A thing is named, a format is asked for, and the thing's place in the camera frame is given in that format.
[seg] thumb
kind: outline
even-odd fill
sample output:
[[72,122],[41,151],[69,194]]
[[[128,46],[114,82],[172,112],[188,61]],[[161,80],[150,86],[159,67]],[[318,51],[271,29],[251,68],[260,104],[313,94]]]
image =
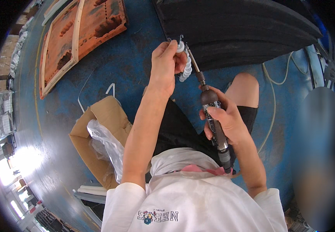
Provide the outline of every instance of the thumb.
[[162,56],[165,56],[167,58],[173,58],[177,48],[178,48],[178,42],[176,40],[172,40],[169,46],[164,51],[164,53],[162,53]]
[[207,110],[213,119],[220,122],[222,127],[225,127],[229,123],[229,116],[224,109],[209,106]]

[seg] hand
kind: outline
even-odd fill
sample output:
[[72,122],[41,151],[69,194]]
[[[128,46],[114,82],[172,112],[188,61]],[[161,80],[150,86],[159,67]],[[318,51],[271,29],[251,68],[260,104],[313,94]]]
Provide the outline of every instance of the hand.
[[152,52],[151,78],[147,89],[157,90],[170,97],[174,92],[174,74],[183,72],[187,63],[185,52],[176,53],[176,40],[161,43]]
[[[222,109],[216,107],[208,107],[208,113],[212,118],[218,120],[222,126],[223,132],[228,138],[228,142],[231,145],[237,145],[244,139],[249,138],[250,134],[241,115],[237,109],[237,105],[224,95],[220,90],[209,86],[209,89],[213,90],[221,102]],[[201,109],[199,112],[200,119],[206,120],[205,114]],[[213,133],[209,128],[208,123],[205,123],[204,132],[208,140],[212,139]]]

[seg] black shorts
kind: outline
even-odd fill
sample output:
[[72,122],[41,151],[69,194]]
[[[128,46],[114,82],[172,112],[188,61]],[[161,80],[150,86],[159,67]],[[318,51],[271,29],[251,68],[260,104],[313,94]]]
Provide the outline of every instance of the black shorts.
[[[237,108],[249,133],[251,133],[258,108],[244,106],[238,106]],[[222,166],[216,147],[214,147],[211,141],[207,139],[204,131],[197,134],[187,116],[175,102],[169,99],[166,104],[164,117],[162,118],[153,156],[158,155],[163,151],[178,147],[190,147],[196,151],[200,151],[211,157],[219,166]],[[232,159],[234,162],[236,159],[235,155],[233,155]]]

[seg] metal rod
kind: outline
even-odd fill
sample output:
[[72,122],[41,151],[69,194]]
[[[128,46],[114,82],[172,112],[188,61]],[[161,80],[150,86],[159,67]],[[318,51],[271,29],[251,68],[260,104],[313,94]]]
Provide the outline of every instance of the metal rod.
[[195,60],[195,58],[193,57],[193,55],[192,55],[192,53],[191,53],[191,51],[190,51],[190,49],[189,49],[187,43],[186,43],[186,48],[187,48],[187,51],[188,51],[188,53],[189,53],[189,56],[191,57],[191,60],[192,60],[192,63],[193,63],[193,66],[194,66],[196,72],[200,72],[200,69],[198,68],[198,65],[197,65],[197,63],[196,63],[196,60]]

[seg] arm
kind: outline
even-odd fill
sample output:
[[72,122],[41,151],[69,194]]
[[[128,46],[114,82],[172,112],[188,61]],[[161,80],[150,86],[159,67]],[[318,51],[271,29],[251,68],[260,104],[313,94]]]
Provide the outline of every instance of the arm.
[[121,183],[131,182],[146,188],[145,174],[156,147],[166,103],[173,94],[174,73],[184,70],[187,56],[177,54],[176,40],[160,44],[152,53],[149,85],[127,138]]
[[[233,146],[241,174],[248,188],[248,193],[254,198],[258,193],[267,190],[266,170],[258,156],[257,148],[241,118],[236,104],[228,99],[220,90],[211,86],[209,88],[216,92],[223,109],[209,107],[208,113],[220,122],[224,134]],[[202,110],[200,111],[200,118],[202,120],[205,119]],[[207,138],[211,140],[212,132],[207,123],[204,131]]]

